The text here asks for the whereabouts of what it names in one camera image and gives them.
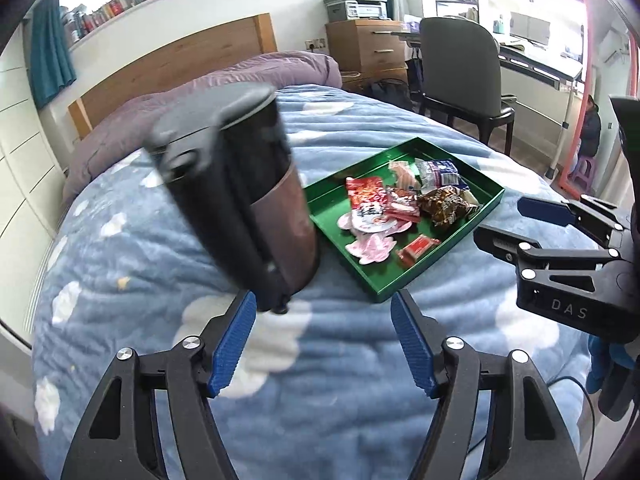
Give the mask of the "blue gloved right hand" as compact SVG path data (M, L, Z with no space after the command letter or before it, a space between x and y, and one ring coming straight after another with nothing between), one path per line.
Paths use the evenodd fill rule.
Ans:
M611 344L590 336L591 367L587 391L599 395L600 412L614 422L639 404L639 338L628 344Z

